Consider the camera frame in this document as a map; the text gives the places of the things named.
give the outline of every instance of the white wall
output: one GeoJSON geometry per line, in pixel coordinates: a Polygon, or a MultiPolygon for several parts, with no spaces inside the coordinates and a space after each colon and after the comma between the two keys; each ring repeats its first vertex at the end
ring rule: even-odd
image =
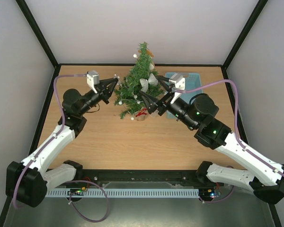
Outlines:
{"type": "MultiPolygon", "coordinates": [[[[284,0],[268,1],[228,70],[250,144],[284,163],[284,0]]],[[[276,205],[284,227],[284,199],[276,205]]]]}
{"type": "Polygon", "coordinates": [[[0,213],[6,168],[28,154],[52,74],[16,1],[0,0],[0,213]]]}
{"type": "Polygon", "coordinates": [[[223,64],[257,0],[27,0],[59,63],[223,64]]]}

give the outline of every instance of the white bow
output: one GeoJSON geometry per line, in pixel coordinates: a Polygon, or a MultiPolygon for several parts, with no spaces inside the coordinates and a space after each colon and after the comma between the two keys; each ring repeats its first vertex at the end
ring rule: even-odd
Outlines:
{"type": "Polygon", "coordinates": [[[153,86],[157,86],[158,80],[156,79],[156,77],[153,74],[151,74],[150,77],[148,78],[148,80],[140,79],[140,83],[141,83],[141,86],[142,86],[141,91],[147,92],[148,84],[153,85],[153,86]]]}

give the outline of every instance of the blue basket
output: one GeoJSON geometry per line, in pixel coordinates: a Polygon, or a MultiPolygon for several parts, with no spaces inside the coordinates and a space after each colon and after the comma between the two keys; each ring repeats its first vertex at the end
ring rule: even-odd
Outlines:
{"type": "MultiPolygon", "coordinates": [[[[175,73],[181,74],[185,77],[185,90],[192,90],[201,86],[201,79],[199,73],[167,72],[165,74],[165,77],[171,78],[175,73]]],[[[202,90],[198,90],[192,93],[185,93],[182,94],[180,98],[182,98],[185,102],[189,103],[189,100],[193,96],[200,94],[202,92],[203,92],[202,90]]],[[[176,119],[176,117],[172,115],[170,112],[167,112],[167,118],[176,119]]]]}

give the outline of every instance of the christmas tree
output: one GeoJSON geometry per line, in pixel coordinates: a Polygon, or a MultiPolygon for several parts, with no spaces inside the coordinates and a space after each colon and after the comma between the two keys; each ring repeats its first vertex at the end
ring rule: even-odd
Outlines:
{"type": "Polygon", "coordinates": [[[139,56],[134,54],[137,62],[130,69],[127,76],[119,83],[119,89],[115,89],[116,100],[115,105],[125,105],[126,109],[120,113],[120,118],[123,119],[127,114],[133,115],[142,110],[145,105],[139,91],[142,89],[147,94],[158,97],[163,93],[155,76],[158,72],[154,70],[152,61],[152,53],[147,48],[147,43],[140,44],[139,56]]]}

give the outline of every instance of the wooden tabletop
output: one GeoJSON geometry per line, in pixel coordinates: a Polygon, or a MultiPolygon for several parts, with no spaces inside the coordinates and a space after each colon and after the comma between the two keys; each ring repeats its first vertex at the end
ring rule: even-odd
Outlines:
{"type": "MultiPolygon", "coordinates": [[[[96,70],[100,79],[111,78],[114,74],[126,76],[128,66],[62,66],[60,75],[83,74],[96,70]]],[[[219,67],[157,67],[160,75],[166,72],[196,72],[201,76],[202,85],[223,79],[219,67]]],[[[89,91],[85,78],[62,78],[57,83],[60,101],[69,88],[81,94],[89,91]]],[[[220,108],[216,118],[233,129],[234,116],[224,84],[204,89],[220,108]]],[[[130,116],[121,120],[119,113],[124,106],[114,106],[115,96],[106,105],[100,103],[100,111],[86,113],[87,123],[81,134],[58,155],[50,168],[58,167],[65,160],[72,160],[85,169],[145,169],[185,170],[197,169],[202,161],[218,165],[232,165],[242,168],[232,159],[217,151],[203,147],[182,122],[149,116],[145,121],[131,121],[130,116]]],[[[54,130],[60,118],[54,97],[47,113],[40,143],[54,130]]]]}

